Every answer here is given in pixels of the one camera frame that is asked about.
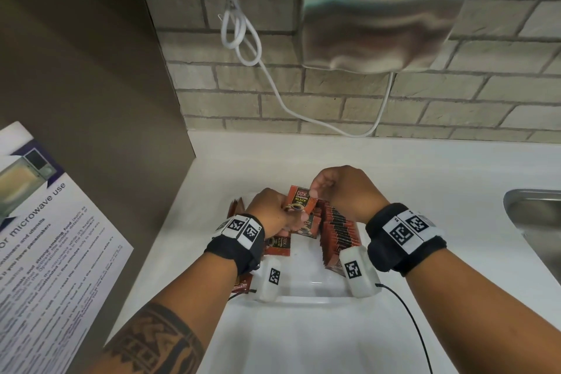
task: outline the wrist strap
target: wrist strap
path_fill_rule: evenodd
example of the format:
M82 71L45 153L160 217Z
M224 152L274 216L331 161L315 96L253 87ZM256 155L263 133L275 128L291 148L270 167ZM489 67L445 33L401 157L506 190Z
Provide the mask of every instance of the wrist strap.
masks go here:
M259 265L265 246L265 230L251 214L237 214L222 223L207 245L206 252L234 260L238 275L253 271Z
M368 257L382 272L405 276L435 251L446 248L444 234L425 216L393 203L380 210L366 225L371 242Z

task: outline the stainless steel hand dryer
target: stainless steel hand dryer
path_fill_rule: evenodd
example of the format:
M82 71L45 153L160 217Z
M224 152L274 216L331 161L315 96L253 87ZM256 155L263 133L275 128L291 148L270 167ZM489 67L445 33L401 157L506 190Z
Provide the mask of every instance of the stainless steel hand dryer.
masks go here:
M466 0L299 0L302 65L354 73L430 67Z

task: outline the microwave image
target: microwave image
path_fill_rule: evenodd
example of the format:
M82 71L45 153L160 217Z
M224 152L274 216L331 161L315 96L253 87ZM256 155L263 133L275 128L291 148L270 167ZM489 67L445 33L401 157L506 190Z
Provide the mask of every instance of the microwave image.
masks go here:
M0 225L52 175L54 167L33 149L0 172Z

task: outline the forearm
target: forearm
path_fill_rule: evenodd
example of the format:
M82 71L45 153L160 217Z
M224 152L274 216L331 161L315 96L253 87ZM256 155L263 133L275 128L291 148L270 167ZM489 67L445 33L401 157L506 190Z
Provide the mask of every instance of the forearm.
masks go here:
M561 372L561 332L448 250L407 276L460 373Z
M204 253L119 330L90 374L193 374L216 329L237 268Z

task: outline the tribal tattoo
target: tribal tattoo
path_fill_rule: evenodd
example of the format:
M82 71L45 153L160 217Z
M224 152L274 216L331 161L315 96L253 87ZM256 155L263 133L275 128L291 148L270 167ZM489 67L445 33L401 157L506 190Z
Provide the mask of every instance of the tribal tattoo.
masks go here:
M205 353L191 328L157 303L142 308L104 352L143 374L194 374Z

